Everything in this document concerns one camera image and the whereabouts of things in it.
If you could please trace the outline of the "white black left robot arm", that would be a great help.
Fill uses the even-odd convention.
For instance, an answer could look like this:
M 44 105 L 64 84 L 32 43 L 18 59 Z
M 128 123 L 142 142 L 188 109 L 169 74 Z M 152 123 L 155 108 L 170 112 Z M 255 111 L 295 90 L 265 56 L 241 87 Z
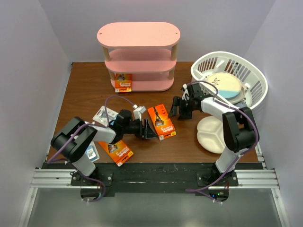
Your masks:
M 47 161 L 56 161 L 58 155 L 63 155 L 86 185 L 100 185 L 101 177 L 95 164 L 85 154 L 93 141 L 107 144 L 120 142 L 124 135 L 132 134 L 140 139 L 154 139 L 157 134 L 151 128 L 148 119 L 142 119 L 145 107 L 139 106 L 133 111 L 123 109 L 113 116 L 104 111 L 107 124 L 89 123 L 79 117 L 72 118 L 51 140 L 51 147 L 56 153 Z

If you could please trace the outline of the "pink three-tier wooden shelf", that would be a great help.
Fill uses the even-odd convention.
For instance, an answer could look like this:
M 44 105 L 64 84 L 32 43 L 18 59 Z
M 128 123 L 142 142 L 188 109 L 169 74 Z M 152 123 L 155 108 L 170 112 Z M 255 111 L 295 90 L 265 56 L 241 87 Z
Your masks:
M 114 88 L 117 73 L 132 74 L 132 92 L 160 92 L 174 83 L 180 30 L 168 22 L 114 22 L 97 32 Z

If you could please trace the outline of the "orange razor box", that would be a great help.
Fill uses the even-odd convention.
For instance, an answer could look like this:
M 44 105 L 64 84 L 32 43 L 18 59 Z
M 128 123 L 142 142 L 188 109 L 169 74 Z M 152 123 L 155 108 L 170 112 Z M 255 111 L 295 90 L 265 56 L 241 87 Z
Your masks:
M 117 73 L 115 77 L 115 92 L 132 92 L 132 74 Z
M 118 167 L 122 166 L 134 154 L 122 140 L 115 144 L 109 144 L 101 141 L 98 143 Z
M 160 141 L 176 136 L 176 129 L 164 104 L 148 108 L 148 113 Z

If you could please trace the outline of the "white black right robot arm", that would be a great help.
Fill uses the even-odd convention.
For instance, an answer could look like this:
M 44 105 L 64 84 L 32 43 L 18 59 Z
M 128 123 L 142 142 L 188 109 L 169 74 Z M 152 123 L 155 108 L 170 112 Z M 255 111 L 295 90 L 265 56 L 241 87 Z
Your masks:
M 225 148 L 213 164 L 209 178 L 209 186 L 221 186 L 228 180 L 227 174 L 234 171 L 240 158 L 255 148 L 259 142 L 259 132 L 250 108 L 236 108 L 221 102 L 218 88 L 209 82 L 206 84 L 214 91 L 206 95 L 201 83 L 198 80 L 182 86 L 183 95 L 173 97 L 169 117 L 187 120 L 192 118 L 193 111 L 199 110 L 223 123 Z

